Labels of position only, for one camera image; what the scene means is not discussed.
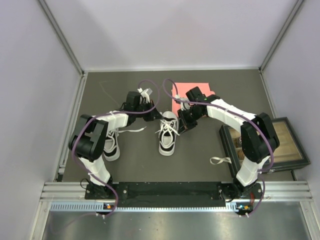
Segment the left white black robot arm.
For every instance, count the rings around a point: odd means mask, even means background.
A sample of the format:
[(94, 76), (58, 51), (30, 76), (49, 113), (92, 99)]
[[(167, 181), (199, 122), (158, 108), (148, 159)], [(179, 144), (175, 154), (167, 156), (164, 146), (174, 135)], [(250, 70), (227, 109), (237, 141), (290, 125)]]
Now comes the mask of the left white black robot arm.
[(103, 154), (107, 152), (106, 141), (112, 137), (116, 139), (118, 130), (130, 126), (137, 118), (142, 118), (146, 122), (162, 118), (150, 98), (151, 94), (150, 88), (144, 90), (139, 88), (137, 91), (130, 91), (126, 101), (117, 110), (104, 115), (83, 114), (79, 117), (68, 148), (88, 172), (86, 190), (90, 194), (95, 193), (106, 199), (114, 191), (111, 174), (103, 160)]

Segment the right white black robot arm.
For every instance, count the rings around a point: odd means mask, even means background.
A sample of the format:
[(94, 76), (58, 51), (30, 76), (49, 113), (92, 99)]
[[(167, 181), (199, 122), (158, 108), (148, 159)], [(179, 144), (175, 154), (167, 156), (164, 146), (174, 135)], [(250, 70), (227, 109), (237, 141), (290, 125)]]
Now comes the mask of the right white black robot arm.
[(263, 165), (268, 159), (274, 159), (274, 151), (280, 145), (270, 116), (264, 112), (253, 114), (240, 110), (217, 95), (206, 96), (199, 87), (189, 90), (185, 97), (176, 94), (174, 98), (180, 103), (177, 111), (179, 134), (195, 128), (202, 117), (219, 120), (240, 133), (244, 159), (233, 179), (233, 192), (245, 198), (263, 172)]

